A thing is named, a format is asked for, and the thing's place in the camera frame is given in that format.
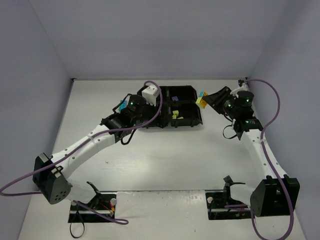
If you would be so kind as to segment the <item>turquoise lego block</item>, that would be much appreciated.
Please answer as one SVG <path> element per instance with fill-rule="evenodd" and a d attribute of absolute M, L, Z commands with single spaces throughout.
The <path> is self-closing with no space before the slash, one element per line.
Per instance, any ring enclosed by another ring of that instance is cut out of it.
<path fill-rule="evenodd" d="M 124 109 L 126 106 L 127 106 L 127 101 L 124 100 L 124 101 L 122 102 L 122 104 L 119 106 L 118 111 L 121 112 L 122 109 Z"/>

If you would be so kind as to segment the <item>yellow orange lego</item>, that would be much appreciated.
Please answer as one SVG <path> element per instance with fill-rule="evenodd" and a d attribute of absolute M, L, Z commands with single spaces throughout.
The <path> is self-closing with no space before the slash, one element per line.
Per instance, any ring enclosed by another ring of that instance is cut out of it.
<path fill-rule="evenodd" d="M 199 108 L 204 109 L 206 107 L 207 103 L 205 102 L 204 97 L 207 95 L 208 95 L 208 93 L 206 91 L 202 91 L 198 95 L 195 103 Z"/>

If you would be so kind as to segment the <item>light green square lego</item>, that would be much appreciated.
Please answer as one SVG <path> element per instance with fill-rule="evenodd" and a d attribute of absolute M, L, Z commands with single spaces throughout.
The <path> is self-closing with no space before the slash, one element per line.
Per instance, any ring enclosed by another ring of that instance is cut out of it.
<path fill-rule="evenodd" d="M 176 120 L 179 118 L 179 111 L 178 110 L 173 110 L 172 111 L 172 119 Z"/>

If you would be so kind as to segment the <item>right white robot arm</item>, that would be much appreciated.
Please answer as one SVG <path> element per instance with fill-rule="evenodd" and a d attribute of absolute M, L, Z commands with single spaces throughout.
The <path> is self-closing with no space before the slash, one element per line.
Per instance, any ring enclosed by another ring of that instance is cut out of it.
<path fill-rule="evenodd" d="M 254 187 L 224 178 L 228 201 L 239 201 L 251 208 L 256 217 L 289 216 L 297 202 L 300 183 L 289 177 L 263 139 L 263 126 L 252 107 L 254 94 L 242 87 L 224 87 L 203 96 L 207 105 L 232 121 L 236 137 L 247 149 L 259 181 Z"/>

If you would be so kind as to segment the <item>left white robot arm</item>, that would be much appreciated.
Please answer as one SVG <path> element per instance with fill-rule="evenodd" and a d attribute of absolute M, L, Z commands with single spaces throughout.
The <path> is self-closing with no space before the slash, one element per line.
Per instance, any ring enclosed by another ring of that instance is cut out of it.
<path fill-rule="evenodd" d="M 156 105 L 158 93 L 132 94 L 121 112 L 103 118 L 94 130 L 65 150 L 48 157 L 40 154 L 34 163 L 32 180 L 51 205 L 62 200 L 96 204 L 100 191 L 89 181 L 78 183 L 73 172 L 103 149 L 128 136 L 133 130 L 153 121 L 151 108 Z"/>

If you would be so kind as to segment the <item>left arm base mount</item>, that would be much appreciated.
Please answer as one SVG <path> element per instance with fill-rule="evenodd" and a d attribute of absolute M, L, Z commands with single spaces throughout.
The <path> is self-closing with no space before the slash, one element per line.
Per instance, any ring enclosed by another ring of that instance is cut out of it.
<path fill-rule="evenodd" d="M 115 219 L 116 207 L 111 204 L 112 199 L 117 199 L 116 192 L 102 192 L 98 203 L 89 208 L 110 219 Z M 108 219 L 101 218 L 90 210 L 72 203 L 69 209 L 68 223 L 110 223 Z"/>

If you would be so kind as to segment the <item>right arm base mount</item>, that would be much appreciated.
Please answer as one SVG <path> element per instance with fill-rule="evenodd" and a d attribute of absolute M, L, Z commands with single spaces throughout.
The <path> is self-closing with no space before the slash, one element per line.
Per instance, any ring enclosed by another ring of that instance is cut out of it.
<path fill-rule="evenodd" d="M 205 191 L 207 216 L 210 221 L 250 219 L 250 209 L 244 203 L 227 197 L 223 190 Z"/>

